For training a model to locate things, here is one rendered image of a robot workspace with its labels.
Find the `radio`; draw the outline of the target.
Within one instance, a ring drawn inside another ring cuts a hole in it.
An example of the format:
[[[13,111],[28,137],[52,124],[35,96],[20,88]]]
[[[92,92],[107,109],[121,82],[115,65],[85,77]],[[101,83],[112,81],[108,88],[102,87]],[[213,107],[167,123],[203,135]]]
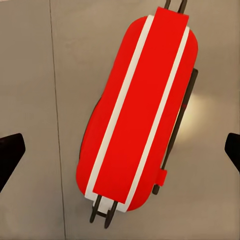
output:
[[[81,143],[76,182],[94,201],[90,223],[105,217],[106,229],[116,210],[141,207],[163,186],[198,75],[187,0],[178,12],[170,3],[127,29]]]

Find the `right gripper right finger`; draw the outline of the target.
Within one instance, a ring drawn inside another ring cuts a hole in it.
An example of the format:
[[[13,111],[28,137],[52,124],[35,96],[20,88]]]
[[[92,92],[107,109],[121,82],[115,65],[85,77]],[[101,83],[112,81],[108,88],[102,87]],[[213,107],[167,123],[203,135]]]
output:
[[[240,134],[229,133],[224,150],[240,172]]]

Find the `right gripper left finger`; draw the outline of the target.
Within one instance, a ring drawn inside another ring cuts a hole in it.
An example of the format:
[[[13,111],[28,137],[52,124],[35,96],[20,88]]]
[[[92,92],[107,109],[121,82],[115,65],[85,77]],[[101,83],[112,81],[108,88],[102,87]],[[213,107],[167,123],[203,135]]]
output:
[[[21,133],[0,138],[0,192],[26,151]]]

